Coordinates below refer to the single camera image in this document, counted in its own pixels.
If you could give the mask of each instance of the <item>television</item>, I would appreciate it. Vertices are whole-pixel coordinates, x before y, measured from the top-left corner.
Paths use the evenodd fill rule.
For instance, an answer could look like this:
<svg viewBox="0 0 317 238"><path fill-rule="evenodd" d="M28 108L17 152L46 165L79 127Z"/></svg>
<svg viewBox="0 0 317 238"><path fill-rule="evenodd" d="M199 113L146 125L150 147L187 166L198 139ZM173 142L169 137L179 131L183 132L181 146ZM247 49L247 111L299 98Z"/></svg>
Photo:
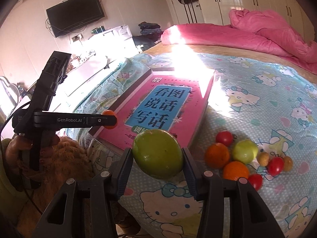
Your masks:
<svg viewBox="0 0 317 238"><path fill-rule="evenodd" d="M99 0L67 0L46 10L55 37L93 23L105 16Z"/></svg>

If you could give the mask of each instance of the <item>blue title panel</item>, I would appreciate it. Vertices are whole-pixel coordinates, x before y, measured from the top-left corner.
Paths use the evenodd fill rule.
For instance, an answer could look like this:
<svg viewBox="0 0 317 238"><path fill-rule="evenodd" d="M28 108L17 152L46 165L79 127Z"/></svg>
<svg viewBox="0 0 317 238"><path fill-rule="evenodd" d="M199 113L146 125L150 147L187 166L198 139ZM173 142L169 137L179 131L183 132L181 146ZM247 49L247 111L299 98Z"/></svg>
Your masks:
<svg viewBox="0 0 317 238"><path fill-rule="evenodd" d="M156 86L129 117L126 125L169 130L190 90L185 86Z"/></svg>

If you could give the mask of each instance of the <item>finger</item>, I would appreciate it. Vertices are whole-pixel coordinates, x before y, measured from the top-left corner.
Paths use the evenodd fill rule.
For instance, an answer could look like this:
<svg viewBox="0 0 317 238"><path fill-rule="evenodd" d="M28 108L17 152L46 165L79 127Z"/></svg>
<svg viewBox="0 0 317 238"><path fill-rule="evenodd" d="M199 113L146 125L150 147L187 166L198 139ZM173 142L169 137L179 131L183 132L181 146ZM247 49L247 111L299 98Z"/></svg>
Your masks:
<svg viewBox="0 0 317 238"><path fill-rule="evenodd" d="M20 135L17 135L7 147L10 153L18 153L19 150L30 150L31 148L32 141Z"/></svg>
<svg viewBox="0 0 317 238"><path fill-rule="evenodd" d="M40 156L41 157L51 157L54 153L53 147L45 147L42 148L40 151Z"/></svg>
<svg viewBox="0 0 317 238"><path fill-rule="evenodd" d="M23 136L16 136L8 145L5 151L5 160L10 168L16 167L16 161L20 150L30 150L32 141Z"/></svg>
<svg viewBox="0 0 317 238"><path fill-rule="evenodd" d="M60 138L55 134L51 141L51 146L56 146L60 142Z"/></svg>
<svg viewBox="0 0 317 238"><path fill-rule="evenodd" d="M47 166L51 163L51 157L41 157L40 158L40 164L43 166Z"/></svg>

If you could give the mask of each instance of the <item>wardrobe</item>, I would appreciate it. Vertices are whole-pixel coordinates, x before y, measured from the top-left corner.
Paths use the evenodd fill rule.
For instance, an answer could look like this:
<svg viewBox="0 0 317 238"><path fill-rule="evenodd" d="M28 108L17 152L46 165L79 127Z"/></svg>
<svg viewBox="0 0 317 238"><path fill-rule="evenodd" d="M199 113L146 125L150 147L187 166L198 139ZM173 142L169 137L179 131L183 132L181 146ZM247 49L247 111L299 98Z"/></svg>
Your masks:
<svg viewBox="0 0 317 238"><path fill-rule="evenodd" d="M188 23L185 20L179 21L179 14L182 14L182 4L176 0L167 0L174 24ZM217 25L228 25L230 19L228 13L231 9L248 9L250 11L264 11L268 9L278 12L306 42L315 39L315 31L309 18L296 0L199 0L195 9L201 10L200 21Z"/></svg>

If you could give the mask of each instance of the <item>green fruit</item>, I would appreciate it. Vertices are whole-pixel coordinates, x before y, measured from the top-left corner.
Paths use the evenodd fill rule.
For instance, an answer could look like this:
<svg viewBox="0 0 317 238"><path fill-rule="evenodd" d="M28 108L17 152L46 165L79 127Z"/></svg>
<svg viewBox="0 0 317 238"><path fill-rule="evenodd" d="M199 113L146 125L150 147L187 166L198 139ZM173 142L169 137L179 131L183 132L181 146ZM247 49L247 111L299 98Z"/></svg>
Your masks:
<svg viewBox="0 0 317 238"><path fill-rule="evenodd" d="M252 140L239 141L232 151L234 161L239 161L244 164L251 163L258 153L258 146Z"/></svg>
<svg viewBox="0 0 317 238"><path fill-rule="evenodd" d="M156 179L169 179L183 169L183 152L173 135L152 129L139 133L132 154L137 165Z"/></svg>

